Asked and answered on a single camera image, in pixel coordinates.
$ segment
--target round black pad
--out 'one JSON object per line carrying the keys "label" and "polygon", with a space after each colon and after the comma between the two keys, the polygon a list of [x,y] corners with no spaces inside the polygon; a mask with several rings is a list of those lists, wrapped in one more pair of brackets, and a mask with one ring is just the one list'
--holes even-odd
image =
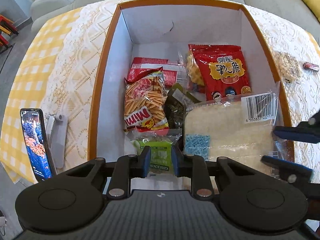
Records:
{"label": "round black pad", "polygon": [[46,209],[65,209],[76,201],[76,194],[66,189],[49,189],[39,197],[39,204]]}
{"label": "round black pad", "polygon": [[283,204],[284,197],[271,188],[256,188],[247,193],[247,200],[257,208],[273,209]]}
{"label": "round black pad", "polygon": [[278,232],[301,222],[308,202],[300,190],[286,182],[242,176],[221,192],[220,207],[232,222],[244,228]]}
{"label": "round black pad", "polygon": [[103,198],[85,178],[61,176],[26,188],[17,197],[15,208],[26,229],[58,233],[95,219],[103,208]]}

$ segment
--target blue desiccant packet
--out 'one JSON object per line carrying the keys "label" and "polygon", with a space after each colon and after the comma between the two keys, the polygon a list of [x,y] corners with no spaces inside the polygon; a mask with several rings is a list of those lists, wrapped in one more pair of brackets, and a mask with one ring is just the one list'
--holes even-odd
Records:
{"label": "blue desiccant packet", "polygon": [[208,160],[210,136],[200,134],[185,135],[184,150],[187,154],[200,155]]}

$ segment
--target red snack bag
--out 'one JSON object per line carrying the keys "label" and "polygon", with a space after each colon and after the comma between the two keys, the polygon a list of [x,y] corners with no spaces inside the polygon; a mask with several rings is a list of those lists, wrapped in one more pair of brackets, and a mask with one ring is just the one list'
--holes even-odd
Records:
{"label": "red snack bag", "polygon": [[135,80],[140,73],[160,67],[163,68],[164,84],[167,88],[172,87],[175,83],[184,85],[186,82],[186,72],[178,61],[147,57],[135,57],[133,59],[127,80],[131,82]]}
{"label": "red snack bag", "polygon": [[200,72],[198,65],[196,64],[193,53],[199,51],[218,51],[218,50],[228,50],[228,51],[237,51],[241,50],[239,46],[230,46],[230,45],[196,45],[189,44],[189,52],[187,54],[187,70],[188,76],[191,79],[191,82],[197,84],[199,88],[204,88],[204,81]]}
{"label": "red snack bag", "polygon": [[167,99],[162,68],[141,72],[129,82],[124,96],[124,122],[126,131],[139,132],[168,129],[163,105]]}
{"label": "red snack bag", "polygon": [[207,100],[251,92],[241,47],[215,45],[193,55],[204,79]]}

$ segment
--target smartphone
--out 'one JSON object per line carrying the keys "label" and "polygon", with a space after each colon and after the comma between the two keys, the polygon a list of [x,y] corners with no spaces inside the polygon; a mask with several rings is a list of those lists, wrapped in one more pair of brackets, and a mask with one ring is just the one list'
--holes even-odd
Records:
{"label": "smartphone", "polygon": [[33,173],[38,182],[56,175],[48,147],[43,112],[39,108],[20,110],[24,142]]}

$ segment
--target barcode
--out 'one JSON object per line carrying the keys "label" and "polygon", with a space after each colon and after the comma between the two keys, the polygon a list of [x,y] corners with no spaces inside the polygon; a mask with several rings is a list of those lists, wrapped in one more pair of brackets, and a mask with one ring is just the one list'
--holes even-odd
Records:
{"label": "barcode", "polygon": [[273,96],[264,94],[247,98],[247,108],[249,118],[263,118],[273,115]]}
{"label": "barcode", "polygon": [[177,71],[177,83],[183,85],[185,80],[185,73],[183,71]]}
{"label": "barcode", "polygon": [[271,93],[241,98],[245,122],[261,122],[274,119],[275,100]]}

